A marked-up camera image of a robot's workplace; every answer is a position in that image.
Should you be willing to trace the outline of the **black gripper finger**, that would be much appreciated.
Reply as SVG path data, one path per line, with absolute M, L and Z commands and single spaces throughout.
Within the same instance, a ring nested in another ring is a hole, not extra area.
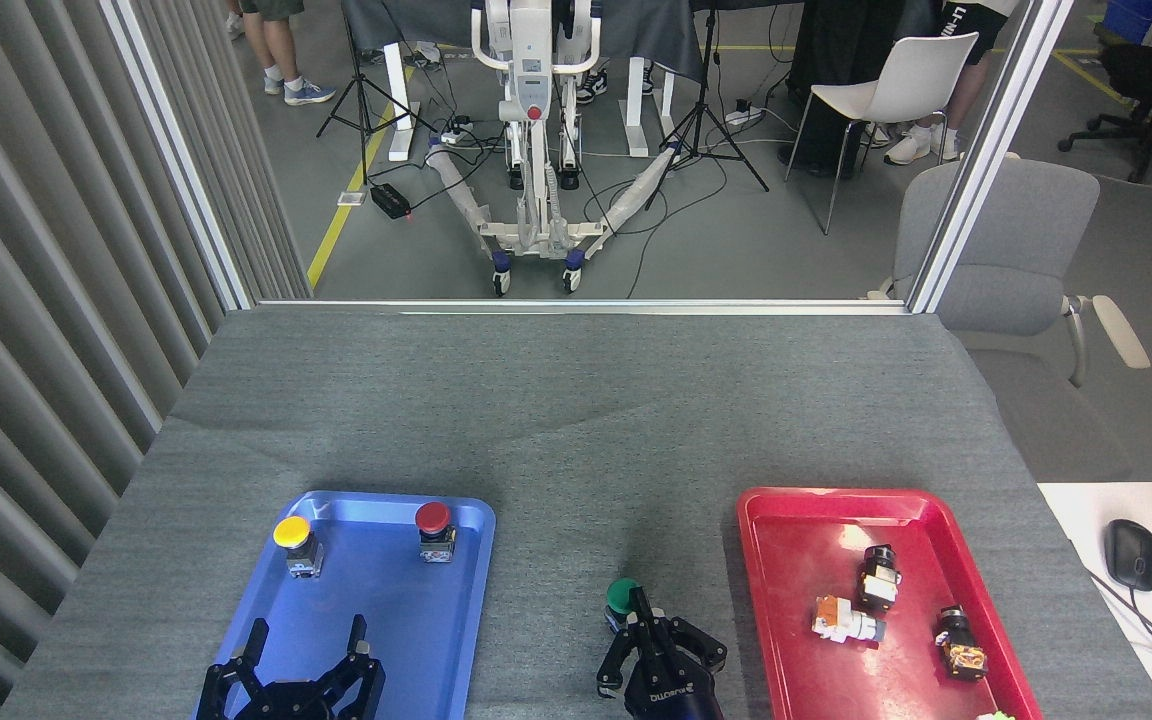
M 256 673 L 268 634 L 268 621 L 256 617 L 243 646 L 228 661 L 209 667 L 198 700 L 198 719 L 230 719 L 227 703 L 236 685 L 242 685 L 248 697 L 247 706 L 236 717 L 270 715 L 273 702 L 270 702 L 270 692 Z
M 607 592 L 605 592 L 604 616 L 614 634 L 612 647 L 609 647 L 609 655 L 621 657 L 622 662 L 626 661 L 631 653 L 639 651 L 641 647 L 641 644 L 634 638 L 626 641 L 626 643 L 617 644 L 617 642 L 620 642 L 620 634 L 626 632 L 628 626 L 635 623 L 635 620 L 630 617 L 630 615 L 636 612 L 632 592 L 634 588 L 607 588 Z M 598 689 L 596 689 L 596 692 L 598 692 L 600 697 L 605 698 L 605 700 L 613 700 L 613 698 L 623 697 L 621 687 L 626 683 L 626 679 L 621 679 L 621 683 L 617 684 L 617 687 L 611 687 L 605 684 L 608 682 L 608 675 L 602 673 L 602 669 L 599 669 L 596 676 L 599 679 L 599 685 Z
M 381 662 L 371 655 L 367 623 L 353 615 L 346 653 L 321 675 L 323 706 L 328 717 L 376 717 L 385 684 Z
M 723 669 L 727 659 L 726 644 L 703 632 L 684 617 L 658 617 L 655 620 L 655 679 L 685 676 L 699 667 L 708 673 Z

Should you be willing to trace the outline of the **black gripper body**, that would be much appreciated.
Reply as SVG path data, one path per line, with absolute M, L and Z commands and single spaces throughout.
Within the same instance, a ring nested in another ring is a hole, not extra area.
M 340 702 L 349 685 L 316 682 L 274 682 L 238 710 L 237 719 L 338 719 Z
M 691 660 L 682 661 L 681 669 L 650 670 L 639 660 L 628 679 L 628 714 L 634 719 L 722 719 L 712 670 Z

